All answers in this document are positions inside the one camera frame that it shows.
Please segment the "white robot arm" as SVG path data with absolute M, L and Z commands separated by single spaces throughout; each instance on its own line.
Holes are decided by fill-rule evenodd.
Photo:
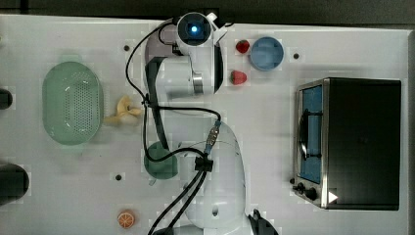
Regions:
M 259 211 L 246 211 L 246 174 L 238 140 L 219 112 L 190 104 L 220 88 L 220 41 L 226 33 L 214 14 L 187 13 L 170 21 L 171 53 L 145 66 L 145 100 L 158 140 L 146 147 L 156 178 L 180 177 L 182 191 L 168 205 L 166 227 L 148 235 L 279 235 Z

